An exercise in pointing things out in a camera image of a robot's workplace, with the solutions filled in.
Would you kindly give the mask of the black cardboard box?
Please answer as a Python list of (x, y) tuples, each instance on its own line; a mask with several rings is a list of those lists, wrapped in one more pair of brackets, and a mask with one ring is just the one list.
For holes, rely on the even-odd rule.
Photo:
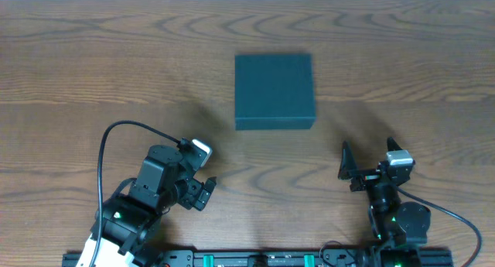
[(312, 56), (258, 53), (235, 57), (235, 129), (310, 129), (316, 121)]

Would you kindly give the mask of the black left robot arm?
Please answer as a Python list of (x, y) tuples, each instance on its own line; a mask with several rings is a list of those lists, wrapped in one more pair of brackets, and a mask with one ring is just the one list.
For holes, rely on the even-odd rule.
[(336, 246), (318, 251), (195, 252), (159, 251), (149, 246), (172, 206), (201, 211), (216, 180), (195, 179), (212, 153), (203, 142), (182, 139), (175, 147), (149, 148), (137, 177), (121, 182), (107, 200), (99, 200), (95, 222), (79, 255), (66, 254), (65, 266), (356, 266), (357, 251)]

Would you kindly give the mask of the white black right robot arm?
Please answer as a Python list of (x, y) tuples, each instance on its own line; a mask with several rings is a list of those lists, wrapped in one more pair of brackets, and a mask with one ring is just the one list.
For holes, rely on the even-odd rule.
[(399, 186), (410, 180), (415, 165), (411, 154), (390, 137), (386, 159), (376, 167), (361, 169), (350, 144), (343, 142), (338, 178), (350, 181), (352, 192), (364, 191), (368, 217), (376, 242), (357, 251), (358, 266), (420, 266), (418, 249), (427, 242), (431, 211), (399, 197)]

